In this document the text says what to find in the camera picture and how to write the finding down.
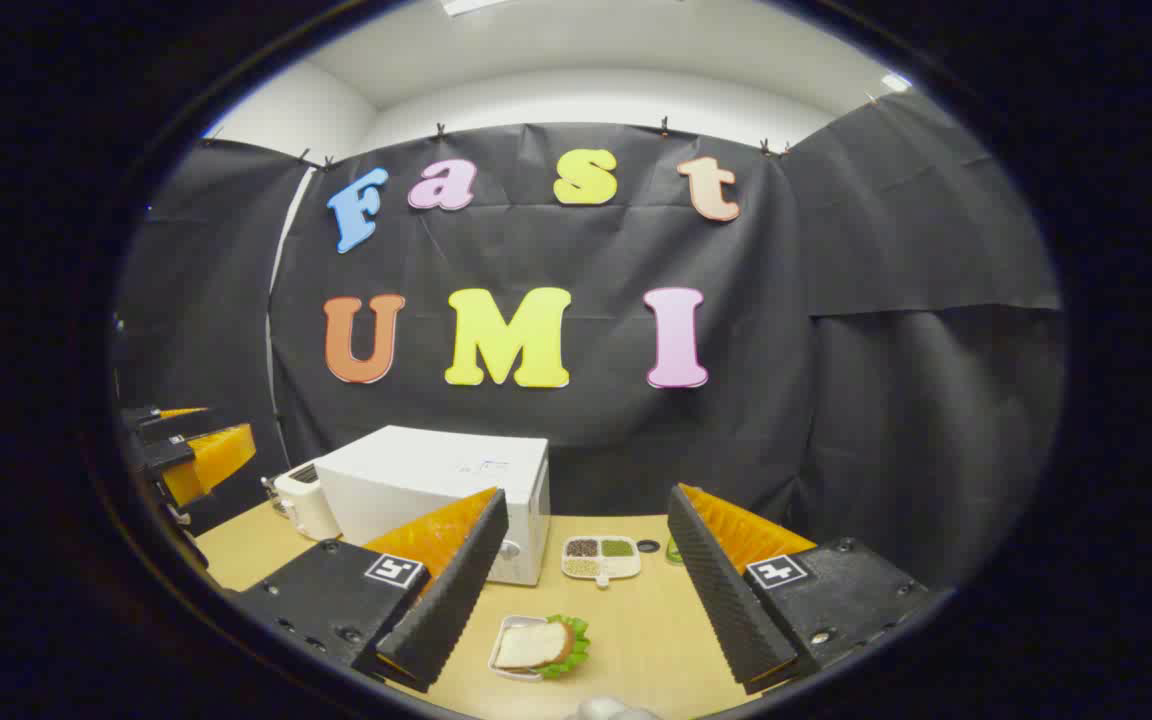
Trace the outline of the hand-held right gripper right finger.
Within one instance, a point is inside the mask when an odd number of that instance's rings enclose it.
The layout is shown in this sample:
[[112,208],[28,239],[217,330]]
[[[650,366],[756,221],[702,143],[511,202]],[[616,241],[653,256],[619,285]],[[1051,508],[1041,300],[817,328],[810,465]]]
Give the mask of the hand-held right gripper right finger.
[[672,488],[667,524],[748,694],[872,647],[937,598],[859,539],[812,541],[703,488]]

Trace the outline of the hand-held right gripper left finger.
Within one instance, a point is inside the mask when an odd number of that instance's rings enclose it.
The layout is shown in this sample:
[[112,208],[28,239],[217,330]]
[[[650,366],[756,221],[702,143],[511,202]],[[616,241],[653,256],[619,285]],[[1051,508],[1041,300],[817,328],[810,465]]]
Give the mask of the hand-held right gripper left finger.
[[317,541],[236,602],[334,664],[425,692],[472,615],[508,525],[503,488],[484,488],[365,546]]

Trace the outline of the white microwave oven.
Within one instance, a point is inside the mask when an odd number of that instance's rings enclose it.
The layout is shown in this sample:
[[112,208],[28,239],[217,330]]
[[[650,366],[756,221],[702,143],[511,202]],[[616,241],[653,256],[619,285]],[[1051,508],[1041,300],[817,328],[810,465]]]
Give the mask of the white microwave oven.
[[502,488],[508,530],[490,582],[536,585],[550,529],[544,438],[384,427],[317,457],[317,480],[346,541],[374,541],[484,488]]

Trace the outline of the white toaster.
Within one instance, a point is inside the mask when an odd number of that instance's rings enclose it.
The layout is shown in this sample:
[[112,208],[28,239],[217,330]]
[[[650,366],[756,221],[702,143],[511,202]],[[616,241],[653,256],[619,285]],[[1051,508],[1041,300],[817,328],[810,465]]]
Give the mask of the white toaster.
[[278,475],[271,487],[301,536],[311,541],[333,541],[340,537],[338,520],[326,501],[314,461]]

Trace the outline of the white divided dish of beans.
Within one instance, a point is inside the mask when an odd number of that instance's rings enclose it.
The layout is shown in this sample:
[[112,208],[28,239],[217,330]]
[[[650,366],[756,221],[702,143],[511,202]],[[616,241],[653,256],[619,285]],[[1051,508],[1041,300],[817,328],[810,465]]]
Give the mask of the white divided dish of beans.
[[641,550],[626,536],[573,536],[561,546],[559,568],[568,578],[590,579],[608,588],[612,579],[641,574]]

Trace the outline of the black backdrop cloth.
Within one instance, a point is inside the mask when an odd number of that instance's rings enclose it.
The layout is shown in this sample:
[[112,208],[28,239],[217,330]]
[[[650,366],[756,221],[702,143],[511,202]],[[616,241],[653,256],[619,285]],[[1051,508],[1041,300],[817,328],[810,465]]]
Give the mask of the black backdrop cloth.
[[387,425],[550,441],[554,510],[677,483],[929,585],[1049,450],[1064,319],[1005,167],[918,94],[785,156],[636,126],[416,138],[325,172],[220,141],[134,233],[122,406],[247,420],[256,479]]

